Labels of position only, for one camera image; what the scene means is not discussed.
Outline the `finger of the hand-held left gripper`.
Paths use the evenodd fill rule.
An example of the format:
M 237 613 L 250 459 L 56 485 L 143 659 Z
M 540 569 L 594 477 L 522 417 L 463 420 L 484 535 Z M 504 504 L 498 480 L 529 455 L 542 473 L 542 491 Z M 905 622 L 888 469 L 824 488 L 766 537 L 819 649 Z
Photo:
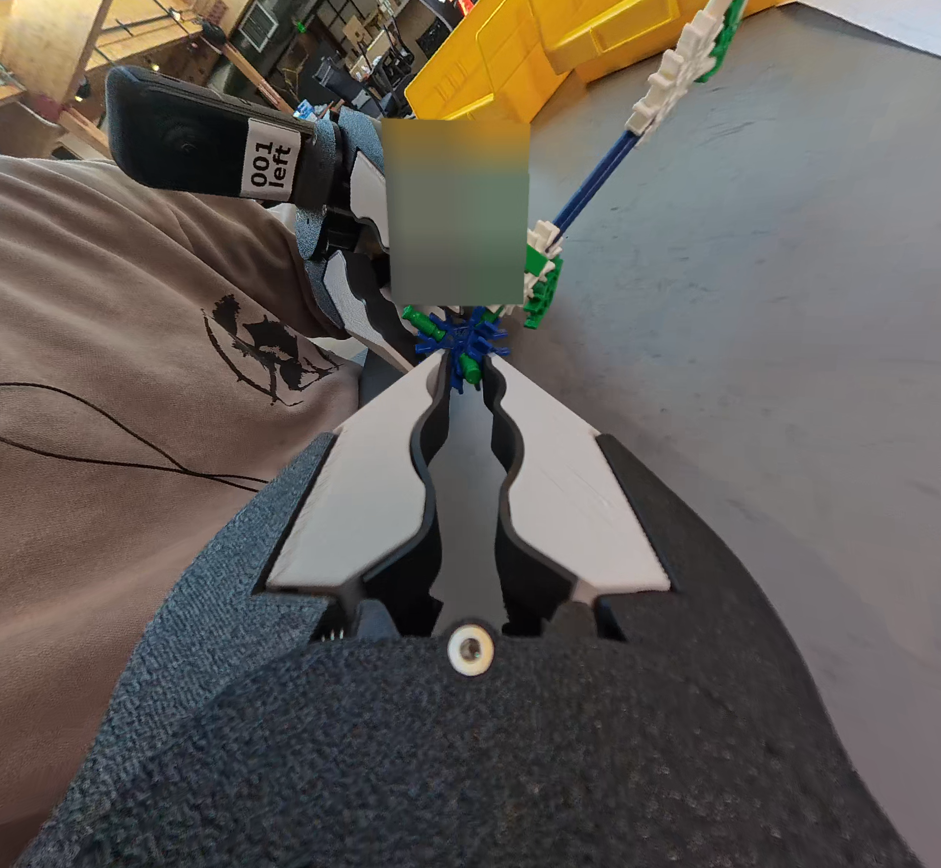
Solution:
M 369 160 L 356 160 L 350 176 L 350 212 L 358 226 L 352 251 L 371 267 L 388 292 L 388 204 L 385 176 Z
M 383 295 L 364 254 L 338 249 L 312 258 L 310 284 L 317 307 L 337 329 L 403 372 L 420 362 L 415 334 Z

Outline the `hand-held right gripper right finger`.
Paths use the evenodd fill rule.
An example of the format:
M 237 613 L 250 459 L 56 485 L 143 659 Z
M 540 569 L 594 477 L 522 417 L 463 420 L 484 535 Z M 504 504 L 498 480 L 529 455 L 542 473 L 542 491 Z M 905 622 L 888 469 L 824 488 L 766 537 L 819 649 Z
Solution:
M 503 358 L 488 358 L 491 451 L 505 471 L 495 562 L 508 634 L 540 634 L 567 603 L 604 628 L 601 602 L 669 592 L 672 580 L 631 504 L 627 451 Z

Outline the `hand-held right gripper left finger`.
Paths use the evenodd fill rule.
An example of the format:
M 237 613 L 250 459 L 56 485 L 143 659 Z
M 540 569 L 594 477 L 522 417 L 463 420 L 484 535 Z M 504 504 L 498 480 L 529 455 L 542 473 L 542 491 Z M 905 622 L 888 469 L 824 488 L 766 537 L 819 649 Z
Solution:
M 449 432 L 451 359 L 426 357 L 336 428 L 289 519 L 265 592 L 326 598 L 345 624 L 367 600 L 400 634 L 431 634 L 442 604 L 429 464 Z

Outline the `yellow plastic bin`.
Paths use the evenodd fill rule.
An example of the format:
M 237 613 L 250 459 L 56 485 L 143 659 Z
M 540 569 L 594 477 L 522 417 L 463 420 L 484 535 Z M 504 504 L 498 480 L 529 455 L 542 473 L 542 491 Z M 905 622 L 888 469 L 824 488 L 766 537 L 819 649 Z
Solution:
M 709 0 L 503 0 L 477 34 L 493 111 L 531 122 L 566 77 L 588 85 L 676 44 Z
M 479 0 L 406 98 L 420 120 L 530 123 L 569 75 L 548 61 L 528 0 Z

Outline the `colourful rod connector toy model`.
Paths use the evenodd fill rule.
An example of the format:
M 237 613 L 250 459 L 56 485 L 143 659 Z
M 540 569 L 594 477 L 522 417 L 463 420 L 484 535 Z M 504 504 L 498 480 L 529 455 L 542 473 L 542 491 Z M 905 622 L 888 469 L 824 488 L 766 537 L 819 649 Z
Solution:
M 693 84 L 705 83 L 721 67 L 749 0 L 709 0 L 686 23 L 674 47 L 664 51 L 650 76 L 646 93 L 631 108 L 614 145 L 594 166 L 581 186 L 548 221 L 538 221 L 528 231 L 524 269 L 525 298 L 521 308 L 524 326 L 536 329 L 554 298 L 563 261 L 566 231 L 628 154 L 652 136 Z M 780 0 L 759 0 L 756 10 Z

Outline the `person's beige printed hoodie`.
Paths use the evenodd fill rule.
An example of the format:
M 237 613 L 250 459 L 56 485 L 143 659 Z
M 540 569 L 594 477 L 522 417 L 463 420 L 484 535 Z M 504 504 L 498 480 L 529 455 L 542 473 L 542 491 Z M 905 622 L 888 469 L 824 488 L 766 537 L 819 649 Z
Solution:
M 204 545 L 359 402 L 296 209 L 2 157 L 1 823 L 62 800 Z

